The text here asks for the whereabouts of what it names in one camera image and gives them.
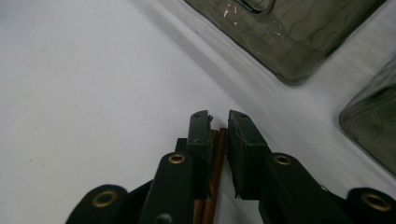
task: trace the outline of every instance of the white surface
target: white surface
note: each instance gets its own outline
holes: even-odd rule
[[[347,140],[337,116],[396,53],[388,1],[305,83],[288,87],[177,0],[0,0],[0,222],[64,223],[106,184],[132,190],[187,137],[249,114],[273,151],[345,197],[396,180]],[[233,198],[227,164],[216,223],[261,223]]]

